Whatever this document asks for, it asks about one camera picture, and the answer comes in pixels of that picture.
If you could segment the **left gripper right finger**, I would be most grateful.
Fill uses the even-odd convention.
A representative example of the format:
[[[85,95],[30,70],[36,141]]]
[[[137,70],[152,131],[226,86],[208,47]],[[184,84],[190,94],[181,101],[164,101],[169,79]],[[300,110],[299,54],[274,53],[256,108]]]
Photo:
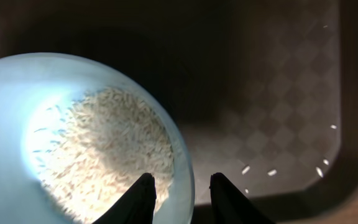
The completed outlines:
[[[211,206],[218,224],[275,224],[222,173],[210,179]]]

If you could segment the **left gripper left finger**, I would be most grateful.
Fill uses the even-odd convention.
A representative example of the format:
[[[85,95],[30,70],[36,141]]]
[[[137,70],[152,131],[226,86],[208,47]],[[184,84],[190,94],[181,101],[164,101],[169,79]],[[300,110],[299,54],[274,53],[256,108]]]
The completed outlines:
[[[93,224],[152,224],[156,198],[155,179],[144,173]]]

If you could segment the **white rice pile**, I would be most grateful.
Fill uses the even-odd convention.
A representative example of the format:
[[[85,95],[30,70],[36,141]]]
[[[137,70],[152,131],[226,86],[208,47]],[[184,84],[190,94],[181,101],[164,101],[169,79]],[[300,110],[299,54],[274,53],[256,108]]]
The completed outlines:
[[[155,179],[155,209],[168,199],[172,144],[142,98],[105,88],[40,116],[29,156],[52,207],[70,223],[95,222],[144,173]]]

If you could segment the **light blue bowl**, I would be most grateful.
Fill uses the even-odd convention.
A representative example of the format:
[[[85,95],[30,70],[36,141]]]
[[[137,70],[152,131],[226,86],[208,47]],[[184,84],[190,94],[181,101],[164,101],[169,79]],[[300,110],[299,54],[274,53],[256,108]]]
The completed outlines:
[[[173,144],[174,181],[154,223],[189,223],[195,204],[190,155],[171,117],[134,80],[99,62],[58,53],[0,59],[0,223],[66,223],[52,208],[38,173],[63,112],[87,90],[116,86],[143,98],[159,115]]]

